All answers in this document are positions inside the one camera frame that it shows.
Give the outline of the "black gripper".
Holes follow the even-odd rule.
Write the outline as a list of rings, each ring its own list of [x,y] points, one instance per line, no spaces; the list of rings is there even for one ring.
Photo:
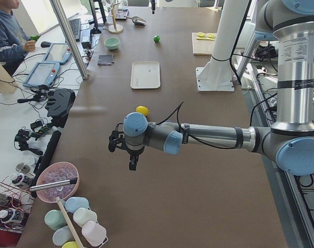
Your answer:
[[[127,152],[130,155],[129,169],[131,171],[134,171],[137,169],[137,163],[138,163],[139,155],[142,154],[143,151],[144,151],[144,147],[141,147],[138,150],[127,148]]]

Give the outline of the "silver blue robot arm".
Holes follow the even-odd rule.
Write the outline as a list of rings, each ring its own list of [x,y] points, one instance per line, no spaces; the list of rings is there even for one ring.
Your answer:
[[[155,14],[155,10],[156,10],[156,1],[155,0],[151,0],[151,10],[152,10],[152,14]]]
[[[182,144],[196,143],[260,153],[296,176],[314,173],[314,1],[259,1],[256,33],[279,42],[276,121],[269,128],[243,129],[155,123],[130,113],[123,122],[123,144],[131,170],[146,146],[177,154]]]

